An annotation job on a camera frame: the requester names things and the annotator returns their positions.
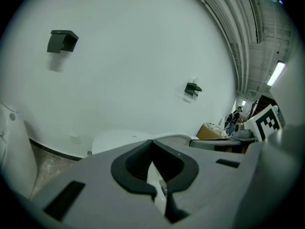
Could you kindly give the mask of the white egg-shaped toilet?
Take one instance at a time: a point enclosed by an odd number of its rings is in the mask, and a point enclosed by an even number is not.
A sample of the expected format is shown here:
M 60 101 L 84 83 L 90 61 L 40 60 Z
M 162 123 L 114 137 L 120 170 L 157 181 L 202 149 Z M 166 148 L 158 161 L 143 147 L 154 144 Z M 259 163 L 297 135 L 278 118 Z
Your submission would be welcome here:
M 19 112 L 0 103 L 0 174 L 11 190 L 29 199 L 38 168 Z

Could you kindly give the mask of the small black tissue holder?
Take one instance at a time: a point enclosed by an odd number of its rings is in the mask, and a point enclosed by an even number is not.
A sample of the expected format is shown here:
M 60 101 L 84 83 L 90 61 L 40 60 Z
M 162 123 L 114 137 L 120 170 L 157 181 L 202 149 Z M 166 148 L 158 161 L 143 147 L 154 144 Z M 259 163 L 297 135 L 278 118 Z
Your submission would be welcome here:
M 186 88 L 184 90 L 185 93 L 189 94 L 190 96 L 198 97 L 198 92 L 201 92 L 202 89 L 195 83 L 187 83 Z

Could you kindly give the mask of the white ceiling air vent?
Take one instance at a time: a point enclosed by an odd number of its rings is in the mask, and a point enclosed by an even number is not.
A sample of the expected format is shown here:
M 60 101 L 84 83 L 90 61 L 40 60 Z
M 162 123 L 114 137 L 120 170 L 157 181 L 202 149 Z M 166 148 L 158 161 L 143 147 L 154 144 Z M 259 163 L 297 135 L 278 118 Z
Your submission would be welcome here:
M 254 16 L 256 41 L 257 44 L 260 44 L 264 37 L 264 23 L 261 3 L 259 0 L 249 0 L 249 2 Z

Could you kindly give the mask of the brown cardboard box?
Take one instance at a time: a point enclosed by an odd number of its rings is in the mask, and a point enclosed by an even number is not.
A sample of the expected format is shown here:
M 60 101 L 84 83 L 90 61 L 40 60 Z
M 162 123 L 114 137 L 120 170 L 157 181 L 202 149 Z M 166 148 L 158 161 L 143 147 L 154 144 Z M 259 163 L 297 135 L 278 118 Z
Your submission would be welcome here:
M 196 137 L 201 140 L 210 140 L 210 139 L 228 139 L 229 136 L 225 131 L 219 129 L 213 130 L 207 125 L 202 125 L 199 129 Z

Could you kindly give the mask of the large black tissue holder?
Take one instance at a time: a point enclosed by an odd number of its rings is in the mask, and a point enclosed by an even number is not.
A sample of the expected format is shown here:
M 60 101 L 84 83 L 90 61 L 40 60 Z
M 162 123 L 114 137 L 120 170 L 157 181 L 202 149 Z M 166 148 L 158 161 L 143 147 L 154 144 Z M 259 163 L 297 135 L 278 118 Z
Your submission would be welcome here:
M 69 30 L 52 30 L 48 42 L 47 52 L 61 53 L 73 52 L 79 37 Z

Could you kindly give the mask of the bundle of white ceiling pipes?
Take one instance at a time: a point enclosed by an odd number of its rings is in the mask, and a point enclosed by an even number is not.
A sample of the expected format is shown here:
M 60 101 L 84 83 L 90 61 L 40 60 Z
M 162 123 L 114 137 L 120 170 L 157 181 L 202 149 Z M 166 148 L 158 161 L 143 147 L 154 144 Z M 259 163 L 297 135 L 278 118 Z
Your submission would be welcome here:
M 250 29 L 241 0 L 199 0 L 214 18 L 227 43 L 239 95 L 245 95 L 250 72 Z

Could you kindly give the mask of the brown wooden door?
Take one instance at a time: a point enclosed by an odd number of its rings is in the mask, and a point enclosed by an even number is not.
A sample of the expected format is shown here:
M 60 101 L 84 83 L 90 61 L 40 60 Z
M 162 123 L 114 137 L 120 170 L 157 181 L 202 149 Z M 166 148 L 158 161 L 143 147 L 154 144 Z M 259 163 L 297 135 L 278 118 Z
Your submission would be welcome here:
M 269 98 L 265 95 L 261 95 L 261 97 L 258 100 L 255 113 L 257 114 L 257 113 L 261 112 L 262 110 L 264 110 L 269 105 L 275 106 L 275 105 L 277 105 L 277 103 L 274 99 Z

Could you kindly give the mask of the white toilet with tank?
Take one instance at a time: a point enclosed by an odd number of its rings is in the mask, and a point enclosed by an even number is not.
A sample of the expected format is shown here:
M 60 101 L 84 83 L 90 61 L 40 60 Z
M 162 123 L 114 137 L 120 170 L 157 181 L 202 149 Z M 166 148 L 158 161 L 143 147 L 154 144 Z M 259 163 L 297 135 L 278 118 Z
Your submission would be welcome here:
M 111 129 L 100 132 L 93 140 L 91 154 L 98 154 L 127 144 L 151 139 L 152 135 L 134 130 Z

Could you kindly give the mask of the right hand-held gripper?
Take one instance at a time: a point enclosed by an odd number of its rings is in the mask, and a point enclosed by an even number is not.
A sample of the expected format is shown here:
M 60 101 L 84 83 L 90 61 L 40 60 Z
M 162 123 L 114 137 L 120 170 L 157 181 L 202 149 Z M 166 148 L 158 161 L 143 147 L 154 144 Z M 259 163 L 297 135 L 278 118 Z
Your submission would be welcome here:
M 237 122 L 228 139 L 192 140 L 190 147 L 204 150 L 245 154 L 248 146 L 264 141 L 270 134 L 282 129 L 278 107 L 267 106 L 244 123 Z

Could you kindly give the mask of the long ceiling light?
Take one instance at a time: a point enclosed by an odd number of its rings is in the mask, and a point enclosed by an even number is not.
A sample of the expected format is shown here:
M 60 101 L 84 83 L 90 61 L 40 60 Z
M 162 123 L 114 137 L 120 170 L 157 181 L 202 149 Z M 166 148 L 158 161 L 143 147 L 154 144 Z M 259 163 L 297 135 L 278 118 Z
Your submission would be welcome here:
M 276 82 L 276 80 L 278 79 L 284 68 L 285 68 L 285 63 L 282 61 L 278 61 L 274 69 L 274 72 L 267 83 L 268 86 L 273 86 L 273 84 Z

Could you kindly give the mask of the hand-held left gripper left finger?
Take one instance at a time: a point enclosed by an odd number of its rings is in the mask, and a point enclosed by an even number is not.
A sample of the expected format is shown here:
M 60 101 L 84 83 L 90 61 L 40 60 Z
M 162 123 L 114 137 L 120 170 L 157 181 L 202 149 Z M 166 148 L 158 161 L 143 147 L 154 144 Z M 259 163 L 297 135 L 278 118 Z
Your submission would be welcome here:
M 147 183 L 149 167 L 152 163 L 152 140 L 136 146 L 117 157 L 111 165 L 114 180 L 126 191 L 148 195 L 155 199 L 156 188 Z

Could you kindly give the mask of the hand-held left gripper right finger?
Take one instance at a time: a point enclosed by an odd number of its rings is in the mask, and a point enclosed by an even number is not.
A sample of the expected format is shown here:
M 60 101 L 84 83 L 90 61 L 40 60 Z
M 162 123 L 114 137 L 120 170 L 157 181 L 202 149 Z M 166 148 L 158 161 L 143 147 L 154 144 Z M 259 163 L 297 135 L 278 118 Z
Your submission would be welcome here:
M 189 214 L 177 207 L 173 194 L 190 187 L 199 173 L 199 166 L 190 156 L 159 141 L 152 142 L 152 159 L 166 184 L 165 217 L 171 223 L 178 222 Z

